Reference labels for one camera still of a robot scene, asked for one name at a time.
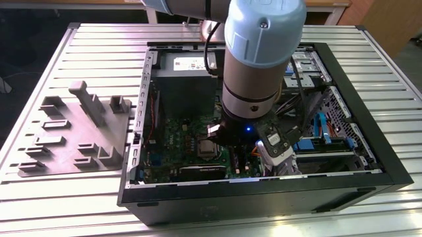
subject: green circuit board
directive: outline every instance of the green circuit board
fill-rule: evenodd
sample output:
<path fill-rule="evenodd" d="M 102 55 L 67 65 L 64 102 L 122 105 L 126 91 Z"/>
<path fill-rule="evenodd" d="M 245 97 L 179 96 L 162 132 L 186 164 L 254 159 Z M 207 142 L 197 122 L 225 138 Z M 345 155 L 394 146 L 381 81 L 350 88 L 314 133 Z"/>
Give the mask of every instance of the green circuit board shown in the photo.
<path fill-rule="evenodd" d="M 207 124 L 218 117 L 198 117 L 193 119 L 167 119 L 163 135 L 163 149 L 151 151 L 146 157 L 146 183 L 173 182 L 178 168 L 187 166 L 222 165 L 227 168 L 226 178 L 259 177 L 259 159 L 246 152 L 247 169 L 233 167 L 230 150 L 217 145 L 213 158 L 198 156 L 199 141 L 207 137 Z"/>

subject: white label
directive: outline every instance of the white label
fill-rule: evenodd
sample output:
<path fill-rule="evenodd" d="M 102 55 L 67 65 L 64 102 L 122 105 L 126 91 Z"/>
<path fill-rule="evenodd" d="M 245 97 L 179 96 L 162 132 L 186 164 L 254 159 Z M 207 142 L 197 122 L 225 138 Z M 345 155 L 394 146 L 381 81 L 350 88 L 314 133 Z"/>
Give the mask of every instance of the white label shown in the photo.
<path fill-rule="evenodd" d="M 174 59 L 174 70 L 175 71 L 191 71 L 191 70 L 205 70 L 205 58 L 203 57 L 190 57 L 190 58 L 175 58 Z"/>
<path fill-rule="evenodd" d="M 278 133 L 267 136 L 267 138 L 269 138 L 269 142 L 270 142 L 271 146 L 274 146 L 281 141 Z"/>

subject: power supply label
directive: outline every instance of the power supply label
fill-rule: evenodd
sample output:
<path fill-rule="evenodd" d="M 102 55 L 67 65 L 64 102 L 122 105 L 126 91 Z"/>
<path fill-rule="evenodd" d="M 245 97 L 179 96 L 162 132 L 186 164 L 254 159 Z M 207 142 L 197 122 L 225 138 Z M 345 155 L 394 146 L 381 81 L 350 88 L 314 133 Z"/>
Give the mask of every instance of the power supply label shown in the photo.
<path fill-rule="evenodd" d="M 191 70 L 205 70 L 205 58 L 203 57 L 186 57 L 174 59 L 174 70 L 175 71 L 191 71 Z"/>

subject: screw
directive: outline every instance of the screw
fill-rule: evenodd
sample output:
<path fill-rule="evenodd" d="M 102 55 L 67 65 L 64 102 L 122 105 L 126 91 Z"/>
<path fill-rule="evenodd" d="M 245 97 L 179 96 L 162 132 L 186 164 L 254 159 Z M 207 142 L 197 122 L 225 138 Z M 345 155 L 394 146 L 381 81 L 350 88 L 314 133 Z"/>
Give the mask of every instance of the screw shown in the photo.
<path fill-rule="evenodd" d="M 255 106 L 255 105 L 254 105 L 254 106 L 251 106 L 251 111 L 253 111 L 253 112 L 257 112 L 257 111 L 258 111 L 258 109 L 259 109 L 259 107 L 258 107 L 258 106 Z"/>

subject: metal slotted table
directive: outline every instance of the metal slotted table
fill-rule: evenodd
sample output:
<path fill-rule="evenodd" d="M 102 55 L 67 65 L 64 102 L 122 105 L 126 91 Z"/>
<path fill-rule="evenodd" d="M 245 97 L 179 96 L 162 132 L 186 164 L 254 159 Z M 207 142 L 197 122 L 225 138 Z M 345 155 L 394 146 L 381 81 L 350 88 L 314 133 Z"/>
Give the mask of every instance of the metal slotted table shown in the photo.
<path fill-rule="evenodd" d="M 16 236 L 416 236 L 422 235 L 422 96 L 366 31 L 306 26 L 303 42 L 325 42 L 393 145 L 414 184 L 338 213 L 147 227 L 116 206 L 122 171 L 20 178 L 22 144 L 46 119 L 47 95 L 76 101 L 67 87 L 83 79 L 106 100 L 136 104 L 147 41 L 198 41 L 198 25 L 78 24 L 66 32 L 0 152 L 0 234 Z"/>

